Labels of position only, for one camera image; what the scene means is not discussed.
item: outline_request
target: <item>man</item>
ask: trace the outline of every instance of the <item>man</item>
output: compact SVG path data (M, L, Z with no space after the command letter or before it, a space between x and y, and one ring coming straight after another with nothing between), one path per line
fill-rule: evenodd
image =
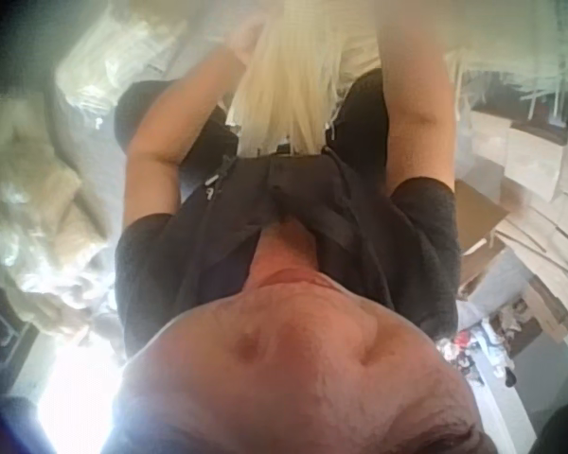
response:
M379 2L383 71L354 85L319 156L234 159L216 106L255 20L120 102L131 359L106 452L494 452L433 342L457 322L453 93L397 3Z

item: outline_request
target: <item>lips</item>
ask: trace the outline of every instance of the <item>lips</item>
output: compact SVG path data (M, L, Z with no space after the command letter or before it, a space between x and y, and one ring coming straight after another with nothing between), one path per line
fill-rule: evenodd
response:
M315 270L286 269L277 271L260 282L259 288L274 286L277 284L295 284L306 282L324 288L335 288L334 285L322 274Z

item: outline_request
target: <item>bright light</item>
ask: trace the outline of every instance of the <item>bright light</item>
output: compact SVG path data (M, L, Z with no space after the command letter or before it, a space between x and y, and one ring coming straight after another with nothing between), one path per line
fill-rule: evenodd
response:
M97 454L112 429L121 369L108 342L65 347L55 362L38 416L58 454Z

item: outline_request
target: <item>sleeve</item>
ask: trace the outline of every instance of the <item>sleeve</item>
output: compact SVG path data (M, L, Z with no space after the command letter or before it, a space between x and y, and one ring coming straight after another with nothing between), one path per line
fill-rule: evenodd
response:
M147 327L144 325L151 323L141 316L145 310L139 310L142 309L139 305L143 304L139 295L152 293L148 286L160 285L151 278L148 265L171 218L172 215L151 215L139 219L124 231L115 250L115 300L127 353L130 353L129 343L138 344L135 341L139 337L137 333L145 332ZM160 300L151 298L146 303L152 304L155 319L160 320Z
M454 193L442 182L414 178L402 183L391 201L427 238L454 292L460 280L461 254Z

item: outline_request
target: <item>black shirt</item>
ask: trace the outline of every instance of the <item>black shirt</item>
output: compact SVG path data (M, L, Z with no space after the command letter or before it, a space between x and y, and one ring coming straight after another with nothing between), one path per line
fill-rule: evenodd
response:
M336 156L237 160L174 215L142 218L116 250L116 300L129 356L174 317L240 292L260 231L295 216L320 271L395 310L432 339L456 330L460 254L454 194L428 178L391 198Z

